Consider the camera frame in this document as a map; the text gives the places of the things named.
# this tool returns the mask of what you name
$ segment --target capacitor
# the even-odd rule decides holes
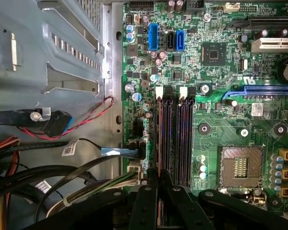
[[[128,33],[126,35],[126,38],[127,38],[127,42],[128,43],[133,43],[135,41],[135,37],[134,37],[134,34],[133,33]]]
[[[275,183],[277,185],[280,185],[282,183],[282,180],[275,177],[275,176],[270,176],[269,180],[272,182],[272,183]]]
[[[238,105],[238,102],[236,100],[227,99],[225,100],[225,104],[232,107],[236,107]]]
[[[143,26],[148,26],[149,25],[149,17],[148,17],[148,15],[143,15],[143,17],[141,19],[141,24]]]
[[[161,59],[161,61],[164,61],[167,57],[167,54],[165,51],[161,50],[159,53],[159,58]]]
[[[175,11],[177,13],[181,12],[182,7],[183,7],[183,0],[177,0],[175,4]]]
[[[283,29],[283,30],[280,30],[280,31],[276,32],[274,34],[274,37],[281,38],[281,37],[286,37],[287,35],[288,35],[288,30],[287,29]]]
[[[155,60],[155,66],[156,66],[157,68],[160,68],[160,67],[162,66],[162,61],[161,61],[161,59],[157,58],[157,59]]]
[[[276,161],[273,161],[270,163],[270,166],[274,169],[277,169],[277,170],[282,170],[283,169],[283,165],[280,164],[280,163],[277,163]]]
[[[158,57],[158,53],[155,51],[150,52],[150,59],[152,59],[153,61],[156,60]]]
[[[127,33],[132,33],[134,31],[134,26],[133,25],[127,25],[126,31],[127,31]]]
[[[277,163],[283,163],[284,162],[284,158],[282,156],[277,155],[277,154],[272,154],[270,158],[271,158],[271,160],[276,161]]]
[[[201,178],[202,180],[206,179],[206,173],[201,172],[201,173],[200,173],[200,178]]]
[[[276,177],[281,177],[282,176],[282,172],[278,171],[276,169],[271,169],[270,170],[270,174],[273,175],[273,176],[276,176]]]
[[[280,190],[281,190],[281,187],[274,184],[274,183],[270,183],[269,188],[271,188],[272,190],[274,190],[274,192],[277,192],[277,193],[280,192]]]
[[[169,13],[172,13],[175,9],[175,1],[174,0],[168,0],[167,4],[167,10]]]
[[[157,82],[157,80],[158,80],[158,75],[153,74],[153,75],[150,76],[149,79],[150,79],[153,83],[155,83],[155,82]]]
[[[145,112],[145,118],[146,119],[152,119],[153,116],[154,116],[153,112],[151,112],[151,111]]]
[[[135,92],[133,95],[132,95],[132,99],[133,101],[135,102],[140,102],[142,100],[142,95],[139,93],[139,92]]]
[[[133,92],[133,86],[131,84],[126,84],[125,85],[125,91],[126,92]]]
[[[254,39],[257,40],[259,38],[267,37],[267,36],[268,36],[268,31],[267,30],[262,30],[262,31],[259,31],[259,32],[254,34]]]

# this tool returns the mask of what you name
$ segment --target mounting screw hole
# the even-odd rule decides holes
[[[116,32],[116,40],[120,41],[123,38],[121,31]]]
[[[118,124],[118,125],[122,124],[122,118],[121,118],[121,116],[117,116],[117,117],[116,117],[116,124]]]

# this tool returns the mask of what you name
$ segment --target white pci slot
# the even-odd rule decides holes
[[[288,53],[288,38],[259,38],[252,42],[252,53]]]

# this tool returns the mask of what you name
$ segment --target white label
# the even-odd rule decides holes
[[[264,103],[252,103],[251,116],[263,116]]]
[[[68,143],[68,145],[63,149],[63,153],[62,153],[62,156],[63,157],[67,157],[67,156],[72,156],[75,154],[75,151],[76,151],[76,145],[77,145],[77,142],[79,141],[79,139],[77,140],[73,140],[73,141],[70,141]]]
[[[38,183],[37,185],[35,185],[35,188],[38,188],[43,193],[46,193],[49,191],[49,189],[51,189],[51,186],[48,184],[47,181],[42,181]]]

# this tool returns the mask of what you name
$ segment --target integrated circuit chip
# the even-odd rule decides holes
[[[139,55],[139,47],[138,45],[129,44],[127,45],[127,56],[129,57],[137,57]]]
[[[264,147],[222,147],[220,187],[254,188],[262,176]]]
[[[225,66],[226,43],[203,43],[202,64],[203,66]]]

